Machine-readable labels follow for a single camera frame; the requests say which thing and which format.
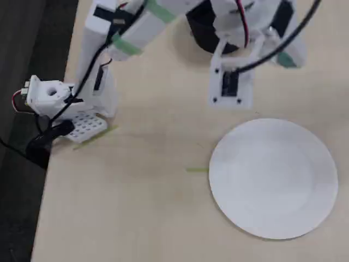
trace dark floor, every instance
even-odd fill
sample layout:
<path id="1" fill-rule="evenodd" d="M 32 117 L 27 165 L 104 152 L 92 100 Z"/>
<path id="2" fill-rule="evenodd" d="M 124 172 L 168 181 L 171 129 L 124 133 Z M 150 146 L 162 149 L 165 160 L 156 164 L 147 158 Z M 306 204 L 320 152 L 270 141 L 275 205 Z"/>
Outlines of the dark floor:
<path id="1" fill-rule="evenodd" d="M 2 10 L 13 5 L 14 2 L 22 3 L 13 10 L 17 14 L 30 12 L 30 5 L 38 2 L 36 13 L 28 15 L 33 15 L 33 20 L 42 15 L 32 55 L 28 59 L 29 65 L 25 65 L 26 70 L 23 71 L 22 75 L 16 75 L 21 74 L 21 72 L 18 72 L 17 68 L 11 68 L 7 74 L 0 74 L 0 82 L 3 82 L 2 78 L 17 77 L 16 85 L 19 86 L 23 84 L 24 79 L 28 79 L 32 74 L 43 80 L 63 80 L 78 1 L 42 0 L 41 11 L 40 0 L 4 0 L 0 3 L 0 21 L 4 19 Z M 32 32 L 18 32 L 18 30 L 18 28 L 10 28 L 10 30 L 7 28 L 7 31 L 3 32 L 2 27 L 0 27 L 0 35 L 16 38 L 17 35 L 21 34 L 30 36 L 30 34 L 36 35 L 37 33 L 35 26 L 33 26 Z M 0 60 L 6 54 L 16 57 L 18 52 L 20 53 L 20 50 L 0 49 Z M 3 114 L 13 114 L 10 104 Z M 33 116 L 17 114 L 9 135 L 7 135 L 8 142 L 24 150 L 26 143 L 37 134 L 36 132 Z M 45 173 L 45 170 L 6 150 L 0 166 L 0 261 L 30 261 Z"/>

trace white plate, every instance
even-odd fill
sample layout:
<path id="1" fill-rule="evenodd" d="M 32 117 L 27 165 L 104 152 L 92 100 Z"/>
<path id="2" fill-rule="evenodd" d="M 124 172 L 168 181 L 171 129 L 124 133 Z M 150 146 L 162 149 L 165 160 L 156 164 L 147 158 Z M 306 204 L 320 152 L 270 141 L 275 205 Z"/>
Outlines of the white plate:
<path id="1" fill-rule="evenodd" d="M 311 132 L 278 119 L 258 119 L 228 133 L 209 164 L 213 197 L 238 227 L 268 239 L 317 228 L 338 192 L 335 163 Z"/>

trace black cylinder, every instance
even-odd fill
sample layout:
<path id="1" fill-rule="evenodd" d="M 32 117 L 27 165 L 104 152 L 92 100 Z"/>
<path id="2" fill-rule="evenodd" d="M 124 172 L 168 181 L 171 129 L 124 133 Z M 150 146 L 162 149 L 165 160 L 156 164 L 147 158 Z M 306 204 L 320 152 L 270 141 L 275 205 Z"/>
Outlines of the black cylinder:
<path id="1" fill-rule="evenodd" d="M 207 52 L 214 53 L 219 38 L 215 34 L 213 22 L 215 14 L 210 0 L 206 0 L 186 14 L 189 26 L 196 43 Z M 232 53 L 238 50 L 234 45 L 227 44 L 223 53 Z"/>

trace red wire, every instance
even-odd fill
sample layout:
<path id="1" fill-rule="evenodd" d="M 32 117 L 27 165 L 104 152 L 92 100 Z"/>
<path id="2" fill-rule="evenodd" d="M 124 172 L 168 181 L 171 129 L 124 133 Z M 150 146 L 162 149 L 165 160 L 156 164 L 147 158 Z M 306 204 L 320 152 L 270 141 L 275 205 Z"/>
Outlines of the red wire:
<path id="1" fill-rule="evenodd" d="M 20 93 L 21 93 L 21 90 L 18 90 L 18 91 L 16 91 L 16 92 L 13 94 L 13 96 L 12 96 L 12 106 L 13 106 L 13 108 L 14 108 L 14 110 L 15 110 L 16 112 L 19 112 L 19 111 L 18 111 L 18 108 L 17 108 L 17 106 L 16 106 L 15 97 L 16 97 L 18 94 L 20 94 Z"/>
<path id="2" fill-rule="evenodd" d="M 244 31 L 245 31 L 245 48 L 247 47 L 247 45 L 249 44 L 249 27 L 247 25 L 247 21 L 246 21 L 246 16 L 245 16 L 245 9 L 243 7 L 243 5 L 241 4 L 241 0 L 235 0 L 236 5 L 238 6 L 238 11 L 240 13 L 241 16 L 241 20 L 242 20 L 242 24 L 244 26 Z"/>

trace wooden table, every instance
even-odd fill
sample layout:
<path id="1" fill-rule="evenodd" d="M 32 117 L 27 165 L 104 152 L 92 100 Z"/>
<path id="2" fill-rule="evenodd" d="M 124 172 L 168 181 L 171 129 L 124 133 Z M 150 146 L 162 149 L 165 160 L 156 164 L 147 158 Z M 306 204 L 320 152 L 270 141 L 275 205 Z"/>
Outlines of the wooden table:
<path id="1" fill-rule="evenodd" d="M 74 79 L 83 21 L 80 2 L 67 80 Z M 303 15 L 312 1 L 299 1 Z M 83 148 L 59 142 L 52 154 L 34 262 L 232 262 L 349 260 L 349 2 L 323 1 L 303 34 L 301 70 L 258 69 L 251 111 L 207 104 L 210 55 L 178 19 L 140 57 L 112 65 L 119 127 Z M 206 172 L 216 143 L 236 125 L 285 118 L 315 133 L 338 166 L 333 213 L 292 241 L 237 229 L 218 210 Z"/>

